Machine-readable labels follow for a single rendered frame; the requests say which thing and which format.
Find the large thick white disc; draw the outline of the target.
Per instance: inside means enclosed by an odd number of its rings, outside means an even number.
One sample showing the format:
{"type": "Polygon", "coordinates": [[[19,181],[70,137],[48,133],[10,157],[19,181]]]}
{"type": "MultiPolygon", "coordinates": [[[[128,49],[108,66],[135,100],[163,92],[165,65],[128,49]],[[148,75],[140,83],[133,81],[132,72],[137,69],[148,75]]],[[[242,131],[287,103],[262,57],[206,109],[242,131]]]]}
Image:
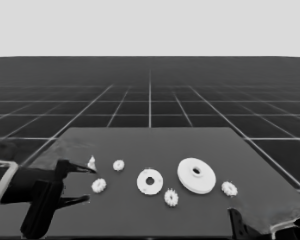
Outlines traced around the large thick white disc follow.
{"type": "Polygon", "coordinates": [[[208,194],[216,184],[214,170],[203,160],[193,157],[180,161],[177,176],[186,189],[196,194],[208,194]]]}

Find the white gear with long teeth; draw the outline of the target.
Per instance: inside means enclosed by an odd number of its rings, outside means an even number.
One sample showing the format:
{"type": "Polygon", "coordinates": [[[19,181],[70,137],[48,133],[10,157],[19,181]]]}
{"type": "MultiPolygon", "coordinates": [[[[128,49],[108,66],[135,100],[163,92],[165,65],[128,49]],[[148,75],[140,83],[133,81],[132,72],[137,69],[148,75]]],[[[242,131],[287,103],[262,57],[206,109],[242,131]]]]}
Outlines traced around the white gear with long teeth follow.
{"type": "Polygon", "coordinates": [[[169,207],[175,207],[178,205],[179,196],[174,189],[168,188],[164,194],[164,201],[169,207]]]}

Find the small white T-shaped piece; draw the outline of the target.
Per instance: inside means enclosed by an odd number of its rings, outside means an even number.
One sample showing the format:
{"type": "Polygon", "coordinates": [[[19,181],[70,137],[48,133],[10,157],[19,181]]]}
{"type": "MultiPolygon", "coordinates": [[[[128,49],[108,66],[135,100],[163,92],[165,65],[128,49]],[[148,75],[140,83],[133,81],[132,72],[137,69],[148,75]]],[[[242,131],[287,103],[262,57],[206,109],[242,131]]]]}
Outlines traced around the small white T-shaped piece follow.
{"type": "Polygon", "coordinates": [[[90,168],[90,169],[93,169],[96,171],[96,165],[95,165],[95,158],[93,155],[91,155],[89,161],[88,161],[88,164],[87,166],[90,168]]]}

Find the white round carrier with pins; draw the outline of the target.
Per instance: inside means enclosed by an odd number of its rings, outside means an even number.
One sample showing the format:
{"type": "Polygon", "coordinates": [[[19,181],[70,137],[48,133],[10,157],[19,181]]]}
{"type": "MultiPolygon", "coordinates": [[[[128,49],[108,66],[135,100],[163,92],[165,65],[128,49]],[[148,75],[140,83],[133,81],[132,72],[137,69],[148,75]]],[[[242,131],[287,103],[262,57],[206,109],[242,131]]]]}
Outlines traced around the white round carrier with pins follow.
{"type": "Polygon", "coordinates": [[[163,187],[163,177],[161,173],[155,169],[144,169],[137,177],[137,187],[139,191],[145,195],[156,195],[163,187]],[[153,183],[148,184],[147,179],[152,178],[153,183]]]}

